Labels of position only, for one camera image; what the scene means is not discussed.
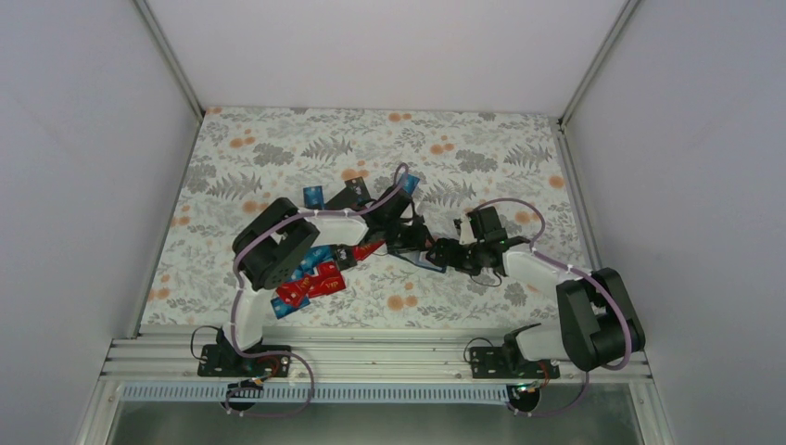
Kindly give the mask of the dark blue card holder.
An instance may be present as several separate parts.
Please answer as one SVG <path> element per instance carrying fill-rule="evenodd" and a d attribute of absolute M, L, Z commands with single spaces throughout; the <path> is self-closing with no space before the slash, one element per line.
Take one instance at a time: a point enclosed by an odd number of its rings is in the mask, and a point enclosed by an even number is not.
<path fill-rule="evenodd" d="M 405 261 L 415 267 L 425 269 L 436 273 L 445 273 L 446 266 L 439 266 L 430 261 L 426 257 L 426 251 L 411 249 L 411 248 L 389 248 L 387 254 Z"/>

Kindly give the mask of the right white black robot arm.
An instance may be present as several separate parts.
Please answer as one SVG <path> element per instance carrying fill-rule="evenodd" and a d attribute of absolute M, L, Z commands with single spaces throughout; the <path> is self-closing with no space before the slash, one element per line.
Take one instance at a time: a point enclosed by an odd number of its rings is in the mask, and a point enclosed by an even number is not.
<path fill-rule="evenodd" d="M 533 286 L 555 299 L 558 319 L 514 330 L 504 339 L 501 362 L 524 377 L 541 361 L 568 361 L 588 372 L 618 370 L 644 349 L 646 336 L 621 275 L 591 273 L 539 252 L 532 240 L 510 236 L 493 208 L 457 220 L 457 238 L 440 238 L 426 253 L 436 266 L 477 276 L 485 270 Z"/>

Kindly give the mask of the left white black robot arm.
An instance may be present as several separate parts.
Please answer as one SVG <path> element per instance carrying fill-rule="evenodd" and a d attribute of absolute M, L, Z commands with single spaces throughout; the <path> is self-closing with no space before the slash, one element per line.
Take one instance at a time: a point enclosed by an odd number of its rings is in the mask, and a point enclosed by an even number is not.
<path fill-rule="evenodd" d="M 228 344 L 222 364 L 234 375 L 246 375 L 257 365 L 263 339 L 260 302 L 272 297 L 312 248 L 355 247 L 384 241 L 387 250 L 427 251 L 436 239 L 421 215 L 412 210 L 409 195 L 398 190 L 365 208 L 309 210 L 279 197 L 235 238 L 233 272 L 237 293 L 230 319 L 222 328 Z"/>

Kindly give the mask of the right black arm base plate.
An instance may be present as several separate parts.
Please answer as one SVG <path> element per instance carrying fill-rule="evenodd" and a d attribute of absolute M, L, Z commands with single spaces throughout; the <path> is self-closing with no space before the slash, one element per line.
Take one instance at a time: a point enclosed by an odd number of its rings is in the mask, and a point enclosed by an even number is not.
<path fill-rule="evenodd" d="M 558 365 L 551 361 L 528 361 L 518 352 L 505 352 L 502 347 L 471 347 L 464 353 L 475 379 L 556 379 L 561 376 Z"/>

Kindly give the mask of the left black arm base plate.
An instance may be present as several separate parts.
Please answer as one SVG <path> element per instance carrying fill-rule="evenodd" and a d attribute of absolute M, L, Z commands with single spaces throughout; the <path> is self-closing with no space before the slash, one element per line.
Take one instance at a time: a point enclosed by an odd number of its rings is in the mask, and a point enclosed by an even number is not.
<path fill-rule="evenodd" d="M 277 351 L 277 354 L 249 359 L 239 356 L 228 344 L 206 345 L 201 351 L 204 362 L 197 367 L 196 374 L 200 377 L 251 378 L 273 373 L 274 377 L 288 377 L 291 359 L 281 351 L 291 352 L 290 346 L 259 344 L 248 353 L 271 351 Z"/>

